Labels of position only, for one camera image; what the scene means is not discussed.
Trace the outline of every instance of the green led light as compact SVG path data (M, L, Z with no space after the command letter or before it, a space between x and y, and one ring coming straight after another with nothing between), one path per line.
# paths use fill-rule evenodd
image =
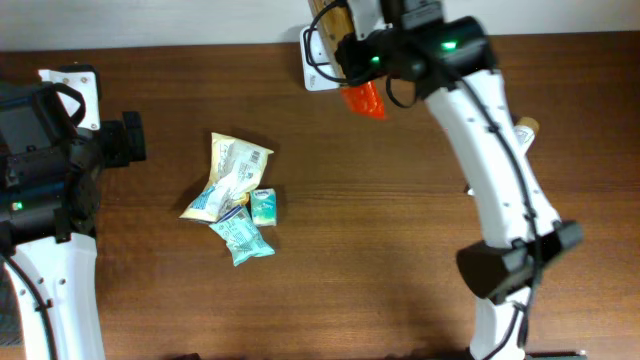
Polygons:
M448 41L446 43L442 43L442 49L446 51L455 50L458 47L458 43L456 41Z

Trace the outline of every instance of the orange object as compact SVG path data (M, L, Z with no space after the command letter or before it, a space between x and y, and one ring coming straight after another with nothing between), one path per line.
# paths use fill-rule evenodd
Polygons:
M373 81L357 87L341 88L340 92L352 112L372 117L376 120L386 120L384 102Z

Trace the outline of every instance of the white snack package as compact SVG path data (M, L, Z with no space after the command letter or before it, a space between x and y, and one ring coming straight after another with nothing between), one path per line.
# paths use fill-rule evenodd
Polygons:
M180 215L181 219L212 224L249 201L260 184L273 151L231 136L212 133L211 172L204 191Z

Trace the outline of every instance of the teal package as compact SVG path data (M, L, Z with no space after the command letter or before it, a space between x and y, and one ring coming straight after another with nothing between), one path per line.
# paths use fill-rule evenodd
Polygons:
M260 231L251 221L249 211L244 206L236 207L209 227L226 241L233 257L233 266L242 264L250 257L264 257L276 253L262 239Z
M275 226L278 223L275 190L263 189L251 192L251 218L256 226Z

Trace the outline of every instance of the white mounting bracket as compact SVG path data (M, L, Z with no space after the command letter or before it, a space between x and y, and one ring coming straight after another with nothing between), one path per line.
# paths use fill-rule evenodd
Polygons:
M42 81L52 83L62 83L79 91L84 98L86 113L78 128L85 128L92 131L100 130L100 111L98 109L98 84L96 74L87 72L63 73L53 70L38 70L38 75ZM77 101L65 94L58 93L65 109L72 115L79 107Z
M372 32L390 28L384 22L380 0L348 0L358 41L366 39Z
M309 26L300 31L300 53L302 54L302 70L304 71L304 86L309 91L322 91L337 89L339 85L331 80L323 78L316 69L314 69L307 62L307 53L305 51L304 40L305 34L309 30ZM310 56L313 56L313 60L319 65L321 71L329 76L336 76L333 71L333 67L329 63L329 55L322 44L322 39L317 31L311 33L311 46L309 49Z

